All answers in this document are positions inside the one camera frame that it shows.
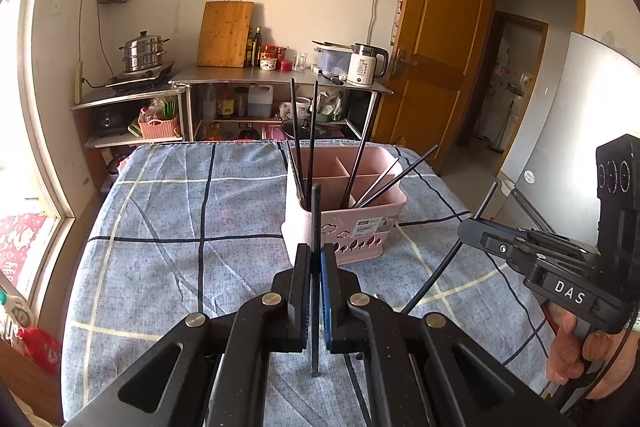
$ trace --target human hand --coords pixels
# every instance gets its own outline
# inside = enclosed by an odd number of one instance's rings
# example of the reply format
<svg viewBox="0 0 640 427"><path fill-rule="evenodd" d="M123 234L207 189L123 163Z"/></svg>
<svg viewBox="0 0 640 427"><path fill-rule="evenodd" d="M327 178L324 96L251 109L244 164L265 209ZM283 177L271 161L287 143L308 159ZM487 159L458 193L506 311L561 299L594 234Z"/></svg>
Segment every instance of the human hand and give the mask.
<svg viewBox="0 0 640 427"><path fill-rule="evenodd" d="M561 310L557 322L558 335L551 344L546 362L546 377L552 382L564 385L570 378L578 378L583 374L584 364L580 360L580 343L573 334L577 317L566 310ZM603 331L591 333L582 345L582 357L591 362L604 361L606 364L618 349L624 334L625 330L616 335L608 335ZM625 382L636 363L639 339L640 333L632 331L616 361L587 398L602 399Z"/></svg>

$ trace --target glass cup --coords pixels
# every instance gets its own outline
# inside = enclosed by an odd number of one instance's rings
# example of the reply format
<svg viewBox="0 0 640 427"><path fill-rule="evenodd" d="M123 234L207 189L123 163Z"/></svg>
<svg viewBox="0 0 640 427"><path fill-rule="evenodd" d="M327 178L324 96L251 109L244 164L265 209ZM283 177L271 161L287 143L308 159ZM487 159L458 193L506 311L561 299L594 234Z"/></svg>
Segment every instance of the glass cup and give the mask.
<svg viewBox="0 0 640 427"><path fill-rule="evenodd" d="M304 71L306 68L306 53L296 53L293 55L293 70Z"/></svg>

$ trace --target kettle handle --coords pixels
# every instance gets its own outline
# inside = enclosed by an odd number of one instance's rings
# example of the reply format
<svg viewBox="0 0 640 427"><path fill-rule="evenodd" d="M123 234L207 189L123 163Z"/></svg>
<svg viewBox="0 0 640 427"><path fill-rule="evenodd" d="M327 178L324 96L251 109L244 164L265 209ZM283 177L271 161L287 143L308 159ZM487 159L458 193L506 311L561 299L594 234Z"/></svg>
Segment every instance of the kettle handle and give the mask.
<svg viewBox="0 0 640 427"><path fill-rule="evenodd" d="M386 75L386 68L388 68L389 65L389 53L387 50L384 50L382 48L375 48L376 51L376 64L378 64L378 55L382 55L383 58L383 63L382 63L382 70L380 71L380 73L378 74L373 74L373 78L381 78L382 76Z"/></svg>

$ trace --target stainless steel pot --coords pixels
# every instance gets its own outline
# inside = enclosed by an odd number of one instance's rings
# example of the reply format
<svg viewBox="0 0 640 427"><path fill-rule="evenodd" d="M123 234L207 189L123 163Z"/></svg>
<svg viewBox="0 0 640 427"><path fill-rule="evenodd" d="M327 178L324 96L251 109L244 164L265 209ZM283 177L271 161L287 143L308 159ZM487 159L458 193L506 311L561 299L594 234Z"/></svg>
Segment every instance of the stainless steel pot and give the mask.
<svg viewBox="0 0 640 427"><path fill-rule="evenodd" d="M135 39L127 41L119 48L124 51L122 60L125 63L125 72L135 73L162 66L162 55L166 53L162 46L168 40L162 39L160 35L147 35L144 31Z"/></svg>
<svg viewBox="0 0 640 427"><path fill-rule="evenodd" d="M150 53L159 53L162 51L162 45L169 39L162 39L160 35L147 35L146 31L140 32L135 39L127 41L120 50L124 50L125 57L137 57Z"/></svg>
<svg viewBox="0 0 640 427"><path fill-rule="evenodd" d="M162 51L137 55L136 57L122 57L125 64L124 69L127 73L134 73L136 71L157 68L158 66L162 66L162 56L165 53L166 51Z"/></svg>

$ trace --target pink basket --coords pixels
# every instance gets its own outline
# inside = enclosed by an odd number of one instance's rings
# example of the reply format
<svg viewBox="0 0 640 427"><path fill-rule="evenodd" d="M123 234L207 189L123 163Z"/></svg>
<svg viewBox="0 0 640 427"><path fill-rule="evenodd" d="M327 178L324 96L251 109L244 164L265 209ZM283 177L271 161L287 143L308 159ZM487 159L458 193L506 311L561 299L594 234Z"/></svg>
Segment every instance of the pink basket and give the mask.
<svg viewBox="0 0 640 427"><path fill-rule="evenodd" d="M151 138L174 138L180 136L180 122L176 116L173 120L151 120L143 122L138 120L142 137Z"/></svg>
<svg viewBox="0 0 640 427"><path fill-rule="evenodd" d="M314 153L314 183L322 187L321 242L334 245L338 264L364 261L382 255L385 239L406 203L406 195L399 184L396 184L370 206L337 210L357 151L357 147L317 146ZM306 173L308 147L301 147L300 155L302 172ZM380 147L365 147L348 206L352 206L394 161L395 158ZM400 172L402 167L396 164L376 187L382 187ZM298 201L291 159L287 169L287 199L282 236L289 260L294 264L298 244L311 243L311 213L304 210Z"/></svg>

